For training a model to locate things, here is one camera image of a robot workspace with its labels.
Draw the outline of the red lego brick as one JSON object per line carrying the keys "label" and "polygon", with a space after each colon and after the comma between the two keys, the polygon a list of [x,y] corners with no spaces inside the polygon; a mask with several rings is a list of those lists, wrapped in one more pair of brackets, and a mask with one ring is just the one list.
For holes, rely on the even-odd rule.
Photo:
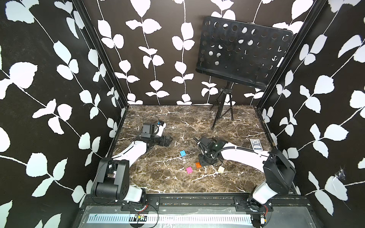
{"label": "red lego brick", "polygon": [[199,168],[201,168],[201,167],[202,167],[202,166],[201,166],[201,164],[200,164],[199,162],[196,162],[196,163],[195,163],[195,165],[196,165],[196,168],[197,168],[197,169],[199,169]]}

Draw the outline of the pink lego brick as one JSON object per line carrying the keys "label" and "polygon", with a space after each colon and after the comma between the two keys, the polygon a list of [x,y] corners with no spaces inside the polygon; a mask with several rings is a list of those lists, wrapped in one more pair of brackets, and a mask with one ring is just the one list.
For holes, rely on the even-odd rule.
{"label": "pink lego brick", "polygon": [[191,174],[193,172],[193,169],[192,169],[192,167],[188,167],[188,168],[186,168],[186,171],[188,174]]}

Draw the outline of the blue lego brick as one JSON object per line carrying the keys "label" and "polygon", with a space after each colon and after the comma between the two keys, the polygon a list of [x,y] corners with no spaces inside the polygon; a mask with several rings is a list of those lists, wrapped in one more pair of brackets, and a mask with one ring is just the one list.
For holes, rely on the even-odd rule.
{"label": "blue lego brick", "polygon": [[180,151],[180,155],[181,155],[181,157],[186,156],[186,152],[185,152],[185,150]]}

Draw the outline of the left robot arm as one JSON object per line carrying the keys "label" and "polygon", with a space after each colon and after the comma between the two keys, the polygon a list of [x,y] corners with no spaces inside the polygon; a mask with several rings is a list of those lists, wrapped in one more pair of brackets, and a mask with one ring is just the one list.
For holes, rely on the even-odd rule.
{"label": "left robot arm", "polygon": [[121,153],[102,159],[93,181],[92,196],[108,200],[142,202],[145,193],[141,188],[130,184],[130,167],[155,145],[168,147],[172,140],[172,137],[166,135],[138,137]]}

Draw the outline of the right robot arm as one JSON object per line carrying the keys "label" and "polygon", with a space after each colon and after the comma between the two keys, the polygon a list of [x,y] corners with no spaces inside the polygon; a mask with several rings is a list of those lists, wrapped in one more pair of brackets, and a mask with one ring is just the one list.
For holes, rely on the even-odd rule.
{"label": "right robot arm", "polygon": [[227,160],[239,162],[264,173],[265,181],[249,194],[243,204],[244,208],[254,212],[260,211],[267,207],[267,203],[274,196],[286,195],[291,191],[296,170],[280,150],[263,151],[259,140],[251,140],[252,148],[249,149],[226,140],[215,140],[205,136],[193,139],[201,150],[198,158],[202,167]]}

